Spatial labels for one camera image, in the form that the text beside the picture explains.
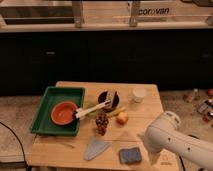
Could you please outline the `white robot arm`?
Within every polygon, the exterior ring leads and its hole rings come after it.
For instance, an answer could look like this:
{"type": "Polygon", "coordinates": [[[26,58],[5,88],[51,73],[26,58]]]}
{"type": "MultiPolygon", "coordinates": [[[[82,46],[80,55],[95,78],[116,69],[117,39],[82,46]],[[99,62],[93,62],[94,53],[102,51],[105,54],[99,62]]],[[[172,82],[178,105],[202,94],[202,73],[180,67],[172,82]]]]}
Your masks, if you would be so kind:
{"type": "Polygon", "coordinates": [[[181,119],[176,113],[164,111],[146,128],[144,147],[150,153],[166,149],[213,171],[213,143],[179,132],[180,125],[181,119]]]}

